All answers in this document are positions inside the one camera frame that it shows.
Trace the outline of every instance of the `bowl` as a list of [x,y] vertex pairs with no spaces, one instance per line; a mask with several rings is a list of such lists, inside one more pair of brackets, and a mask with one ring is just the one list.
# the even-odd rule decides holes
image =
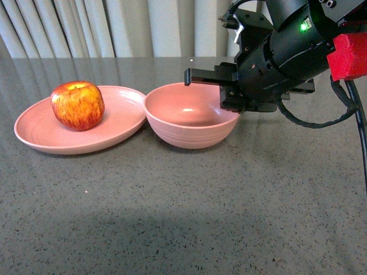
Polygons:
[[220,108],[219,87],[174,83],[151,91],[144,100],[153,131],[165,142],[186,149],[224,140],[240,115]]

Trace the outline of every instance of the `pink plate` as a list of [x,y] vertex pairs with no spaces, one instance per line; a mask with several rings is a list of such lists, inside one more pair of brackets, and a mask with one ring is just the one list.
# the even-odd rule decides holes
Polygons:
[[36,150],[60,155],[94,152],[122,142],[145,121],[145,95],[119,86],[99,88],[106,110],[95,127],[79,132],[62,125],[53,114],[48,97],[19,116],[14,125],[15,135]]

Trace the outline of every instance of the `apple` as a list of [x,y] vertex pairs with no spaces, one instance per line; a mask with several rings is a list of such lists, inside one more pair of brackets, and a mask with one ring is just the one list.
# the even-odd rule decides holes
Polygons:
[[104,113],[100,89],[87,81],[59,85],[51,93],[51,105],[57,120],[78,131],[97,125]]

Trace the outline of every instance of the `white curtain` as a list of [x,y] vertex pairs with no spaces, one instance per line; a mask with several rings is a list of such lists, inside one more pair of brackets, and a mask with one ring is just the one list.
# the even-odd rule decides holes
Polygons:
[[1,0],[0,57],[235,56],[234,32],[217,20],[231,2]]

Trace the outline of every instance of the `bowl rim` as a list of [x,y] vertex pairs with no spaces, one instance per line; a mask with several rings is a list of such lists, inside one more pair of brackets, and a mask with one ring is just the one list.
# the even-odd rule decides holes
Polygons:
[[182,84],[182,85],[185,85],[184,82],[175,82],[175,83],[170,83],[170,84],[166,84],[166,85],[163,85],[163,86],[160,86],[160,87],[157,87],[155,88],[154,90],[152,90],[151,92],[149,92],[146,97],[144,98],[144,104],[143,104],[143,107],[144,107],[144,110],[147,114],[147,118],[149,120],[149,117],[152,117],[153,119],[155,120],[158,120],[159,122],[161,123],[164,123],[164,124],[167,124],[167,125],[170,125],[170,126],[173,126],[173,127],[179,127],[179,128],[182,128],[182,129],[210,129],[210,128],[216,128],[216,127],[220,127],[220,126],[223,126],[223,125],[226,125],[226,124],[229,124],[229,123],[232,123],[234,122],[235,120],[238,120],[240,115],[239,113],[236,113],[236,112],[232,112],[235,114],[234,118],[226,121],[226,122],[222,122],[222,123],[218,123],[218,124],[214,124],[214,125],[209,125],[209,126],[184,126],[184,125],[179,125],[179,124],[175,124],[175,123],[171,123],[171,122],[167,122],[167,121],[164,121],[162,119],[159,119],[157,118],[156,116],[154,116],[151,112],[149,112],[148,108],[146,107],[146,101],[148,99],[148,97],[153,93],[155,92],[157,89],[160,89],[162,87],[168,87],[168,86],[173,86],[173,85],[178,85],[178,84]]

